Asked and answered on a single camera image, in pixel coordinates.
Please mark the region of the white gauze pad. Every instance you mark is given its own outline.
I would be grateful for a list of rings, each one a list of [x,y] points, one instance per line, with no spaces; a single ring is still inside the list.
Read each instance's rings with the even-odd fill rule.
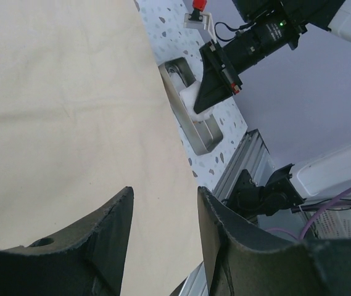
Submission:
[[[196,80],[192,85],[188,86],[180,92],[180,99],[182,100],[186,111],[193,122],[202,122],[210,118],[213,113],[213,108],[208,108],[201,113],[196,113],[194,106],[197,102],[197,95],[200,90],[200,81]]]

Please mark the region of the steel hemostat forceps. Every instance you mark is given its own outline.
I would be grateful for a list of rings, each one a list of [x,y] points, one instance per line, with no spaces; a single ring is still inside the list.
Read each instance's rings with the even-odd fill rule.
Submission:
[[[182,90],[186,88],[178,67],[169,66],[167,69],[167,72],[170,77],[172,85],[176,89],[176,92],[180,93]]]

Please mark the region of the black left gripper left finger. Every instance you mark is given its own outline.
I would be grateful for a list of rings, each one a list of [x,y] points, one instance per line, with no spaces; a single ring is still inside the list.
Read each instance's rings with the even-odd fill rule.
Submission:
[[[66,228],[0,250],[0,295],[120,295],[133,205],[125,187]]]

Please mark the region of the steel instrument tray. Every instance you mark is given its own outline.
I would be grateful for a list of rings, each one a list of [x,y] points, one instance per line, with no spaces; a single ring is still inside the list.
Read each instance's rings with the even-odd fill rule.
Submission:
[[[196,155],[211,153],[223,140],[223,133],[212,109],[194,111],[200,82],[186,59],[181,57],[159,66],[172,111]]]

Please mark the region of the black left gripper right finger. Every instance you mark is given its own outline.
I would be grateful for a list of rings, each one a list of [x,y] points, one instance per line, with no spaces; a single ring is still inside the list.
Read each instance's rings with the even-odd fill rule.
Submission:
[[[291,242],[197,191],[209,295],[351,295],[351,239]]]

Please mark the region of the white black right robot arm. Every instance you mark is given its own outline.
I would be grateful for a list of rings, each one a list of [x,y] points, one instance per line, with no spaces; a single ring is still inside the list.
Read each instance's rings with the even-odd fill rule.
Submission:
[[[278,161],[267,181],[243,171],[225,205],[271,216],[351,193],[351,1],[235,1],[242,25],[199,50],[193,110],[236,94],[259,121]]]

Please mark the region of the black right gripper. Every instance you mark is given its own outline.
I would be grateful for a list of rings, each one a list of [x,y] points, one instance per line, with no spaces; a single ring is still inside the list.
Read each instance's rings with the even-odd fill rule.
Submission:
[[[224,46],[213,41],[203,45],[203,77],[195,112],[201,113],[239,93],[239,74],[278,49],[285,45],[297,48],[300,36],[307,31],[306,24],[306,20],[293,20],[288,15],[261,15],[240,27]]]

